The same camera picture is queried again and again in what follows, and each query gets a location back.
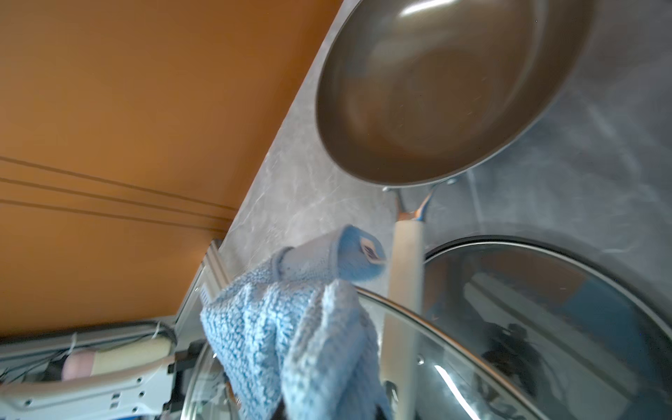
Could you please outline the light blue cloth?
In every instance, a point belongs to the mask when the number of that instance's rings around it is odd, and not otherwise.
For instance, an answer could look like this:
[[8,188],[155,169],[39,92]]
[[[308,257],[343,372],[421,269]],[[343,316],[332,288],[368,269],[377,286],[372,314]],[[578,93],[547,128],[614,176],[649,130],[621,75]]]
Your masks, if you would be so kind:
[[389,419],[376,327],[355,284],[383,245],[346,225],[238,276],[201,311],[244,419]]

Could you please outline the glass lid with black strap handle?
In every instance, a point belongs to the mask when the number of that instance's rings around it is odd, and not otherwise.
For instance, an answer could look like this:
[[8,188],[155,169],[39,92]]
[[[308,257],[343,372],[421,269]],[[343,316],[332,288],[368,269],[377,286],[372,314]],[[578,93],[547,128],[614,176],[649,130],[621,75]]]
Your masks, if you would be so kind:
[[[358,290],[363,308],[394,332],[415,341],[393,376],[412,381],[413,419],[543,419],[519,388],[418,315],[374,292]],[[183,419],[240,419],[243,404],[230,374],[204,344],[185,392]]]

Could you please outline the glass lid with black knob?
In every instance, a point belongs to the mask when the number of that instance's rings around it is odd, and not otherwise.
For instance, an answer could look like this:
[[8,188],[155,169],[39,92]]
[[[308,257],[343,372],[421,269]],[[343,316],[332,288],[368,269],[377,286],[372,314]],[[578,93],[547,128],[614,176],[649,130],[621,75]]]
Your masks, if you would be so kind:
[[511,236],[434,248],[423,316],[548,418],[671,416],[670,319],[567,250]]

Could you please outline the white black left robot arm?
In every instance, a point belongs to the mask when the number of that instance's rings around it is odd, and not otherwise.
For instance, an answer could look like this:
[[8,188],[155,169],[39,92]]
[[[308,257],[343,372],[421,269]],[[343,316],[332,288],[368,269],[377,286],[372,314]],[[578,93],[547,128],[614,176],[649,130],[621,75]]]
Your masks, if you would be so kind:
[[159,419],[175,385],[178,336],[163,320],[1,340],[3,419]]

